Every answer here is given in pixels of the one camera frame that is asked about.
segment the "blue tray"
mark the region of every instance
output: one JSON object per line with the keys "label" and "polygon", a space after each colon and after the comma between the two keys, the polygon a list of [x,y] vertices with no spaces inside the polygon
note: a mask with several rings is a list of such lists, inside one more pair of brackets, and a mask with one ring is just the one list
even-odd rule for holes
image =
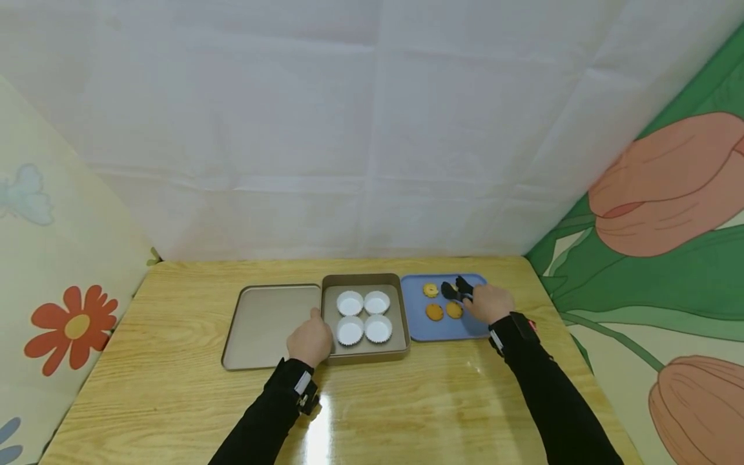
{"label": "blue tray", "polygon": [[[480,275],[459,274],[473,286],[485,284],[486,280]],[[403,290],[403,303],[405,304],[405,317],[408,319],[408,333],[415,341],[451,341],[454,339],[475,339],[487,337],[488,325],[473,318],[467,310],[464,310],[462,318],[450,318],[444,313],[444,318],[432,321],[426,316],[426,306],[439,304],[445,309],[447,299],[442,296],[442,282],[447,281],[455,284],[458,275],[406,275],[400,279]],[[439,295],[435,298],[426,297],[423,293],[423,285],[434,283],[439,289]]]}

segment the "cardboard wall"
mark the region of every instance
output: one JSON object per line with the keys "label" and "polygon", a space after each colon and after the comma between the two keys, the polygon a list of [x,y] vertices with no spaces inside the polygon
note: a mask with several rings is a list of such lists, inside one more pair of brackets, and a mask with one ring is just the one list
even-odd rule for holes
{"label": "cardboard wall", "polygon": [[1,77],[0,244],[0,464],[29,464],[156,257],[121,201]]}
{"label": "cardboard wall", "polygon": [[741,0],[8,0],[2,74],[166,260],[524,254]]}
{"label": "cardboard wall", "polygon": [[744,28],[527,258],[648,464],[744,457]]}

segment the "wooden table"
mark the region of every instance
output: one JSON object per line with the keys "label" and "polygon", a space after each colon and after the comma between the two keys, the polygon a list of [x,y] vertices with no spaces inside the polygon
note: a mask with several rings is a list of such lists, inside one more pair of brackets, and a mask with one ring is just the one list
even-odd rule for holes
{"label": "wooden table", "polygon": [[[641,461],[521,257],[163,262],[152,268],[47,451],[50,464],[206,464],[271,370],[220,364],[238,292],[337,273],[475,272],[512,291],[626,464]],[[278,464],[544,464],[519,387],[487,340],[411,344],[404,360],[321,367],[320,412]]]}

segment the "flower wallpaper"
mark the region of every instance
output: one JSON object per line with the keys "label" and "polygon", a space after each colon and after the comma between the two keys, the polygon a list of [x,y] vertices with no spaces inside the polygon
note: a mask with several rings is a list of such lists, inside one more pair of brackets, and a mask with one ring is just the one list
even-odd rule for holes
{"label": "flower wallpaper", "polygon": [[159,257],[119,199],[1,77],[0,140],[0,465],[28,465]]}
{"label": "flower wallpaper", "polygon": [[744,457],[744,29],[527,255],[646,463]]}

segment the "orange flower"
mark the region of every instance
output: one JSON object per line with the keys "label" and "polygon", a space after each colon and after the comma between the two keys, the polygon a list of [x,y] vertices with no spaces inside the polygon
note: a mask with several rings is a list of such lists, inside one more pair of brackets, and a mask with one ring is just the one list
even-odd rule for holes
{"label": "orange flower", "polygon": [[633,257],[666,253],[744,208],[744,121],[693,116],[630,144],[589,188],[597,234]]}
{"label": "orange flower", "polygon": [[679,465],[734,465],[744,457],[744,367],[679,357],[649,393],[656,432]]}
{"label": "orange flower", "polygon": [[26,356],[33,359],[44,356],[52,350],[42,373],[51,376],[65,358],[70,349],[70,368],[80,369],[90,356],[90,350],[102,351],[109,341],[106,331],[113,329],[116,317],[111,313],[119,303],[101,294],[101,287],[91,286],[86,292],[85,303],[82,302],[80,288],[67,288],[62,299],[67,310],[57,304],[44,304],[31,316],[31,323],[45,329],[53,330],[31,339],[24,348]]}

